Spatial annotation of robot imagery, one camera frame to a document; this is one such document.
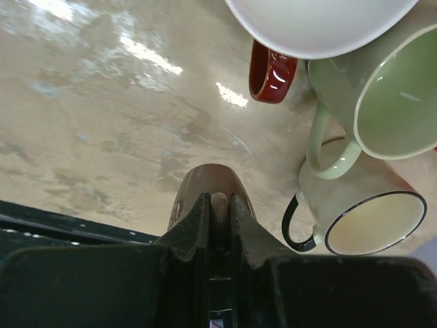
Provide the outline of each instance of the black plastic object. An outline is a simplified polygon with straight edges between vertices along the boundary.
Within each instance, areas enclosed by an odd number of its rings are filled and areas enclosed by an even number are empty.
[[[26,247],[148,244],[158,237],[0,201],[0,264]]]
[[[298,255],[223,194],[227,252],[210,251],[205,192],[178,194],[172,228],[149,245],[15,251],[0,271],[0,327],[437,327],[437,283],[419,261]]]

